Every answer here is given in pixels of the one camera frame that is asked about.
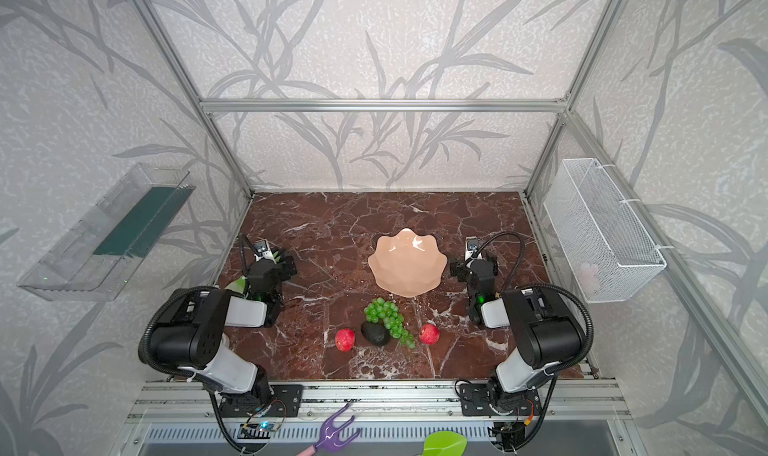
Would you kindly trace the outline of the red fake apple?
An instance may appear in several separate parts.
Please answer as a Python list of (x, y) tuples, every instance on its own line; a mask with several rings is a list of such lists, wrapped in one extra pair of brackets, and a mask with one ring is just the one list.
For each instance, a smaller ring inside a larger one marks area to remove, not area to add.
[(351, 351), (355, 346), (355, 342), (355, 331), (350, 328), (340, 329), (335, 335), (335, 346), (341, 352)]
[(419, 333), (420, 341), (425, 345), (434, 345), (439, 341), (440, 331), (432, 323), (424, 324)]

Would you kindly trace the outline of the green fake grape bunch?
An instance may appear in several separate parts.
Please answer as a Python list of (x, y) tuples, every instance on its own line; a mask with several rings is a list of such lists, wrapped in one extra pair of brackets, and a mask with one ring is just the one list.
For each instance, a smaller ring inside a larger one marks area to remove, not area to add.
[(391, 340), (398, 341), (408, 349), (415, 348), (415, 338), (405, 327), (404, 316), (394, 302), (376, 298), (365, 307), (364, 314), (365, 321), (384, 325), (390, 333)]

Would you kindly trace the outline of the dark fake avocado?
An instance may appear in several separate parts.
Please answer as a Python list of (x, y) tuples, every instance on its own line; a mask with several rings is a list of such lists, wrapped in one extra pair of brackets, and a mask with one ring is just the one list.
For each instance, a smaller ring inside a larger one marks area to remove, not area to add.
[(364, 321), (361, 324), (361, 334), (366, 341), (377, 347), (386, 346), (391, 340), (389, 331), (380, 323)]

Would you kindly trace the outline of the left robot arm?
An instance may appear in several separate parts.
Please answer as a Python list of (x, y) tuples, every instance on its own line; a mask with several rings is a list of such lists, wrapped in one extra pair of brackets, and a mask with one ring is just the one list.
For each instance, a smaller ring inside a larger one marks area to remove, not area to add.
[(138, 346), (142, 363), (197, 381), (243, 411), (274, 400), (266, 371), (224, 344), (225, 329), (269, 328), (283, 308), (282, 283), (297, 274), (291, 256), (264, 257), (246, 268), (243, 290), (197, 286), (175, 290), (151, 317)]

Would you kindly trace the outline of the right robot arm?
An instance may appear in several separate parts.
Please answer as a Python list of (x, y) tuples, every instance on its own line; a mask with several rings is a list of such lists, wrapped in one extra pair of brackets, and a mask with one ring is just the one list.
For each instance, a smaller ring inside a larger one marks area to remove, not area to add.
[(481, 328), (508, 328), (515, 347), (485, 383), (464, 381), (455, 391), (465, 416), (541, 411), (538, 389), (578, 364), (590, 351), (594, 324), (568, 290), (548, 283), (493, 292), (493, 259), (454, 260), (450, 275), (467, 286), (469, 317)]

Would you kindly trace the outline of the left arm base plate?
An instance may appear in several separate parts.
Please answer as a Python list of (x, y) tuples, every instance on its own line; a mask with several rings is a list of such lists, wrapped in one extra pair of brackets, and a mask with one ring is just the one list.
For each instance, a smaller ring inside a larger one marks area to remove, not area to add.
[(223, 418), (254, 417), (295, 418), (302, 402), (304, 386), (300, 384), (271, 385), (265, 396), (255, 393), (224, 393), (219, 403)]

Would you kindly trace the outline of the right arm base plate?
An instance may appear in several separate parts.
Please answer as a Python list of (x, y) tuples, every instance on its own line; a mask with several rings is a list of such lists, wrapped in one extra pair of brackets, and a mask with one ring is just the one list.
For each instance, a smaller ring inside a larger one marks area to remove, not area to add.
[(463, 416), (515, 416), (532, 419), (541, 412), (541, 398), (536, 390), (505, 392), (495, 380), (472, 383), (454, 382), (454, 392)]

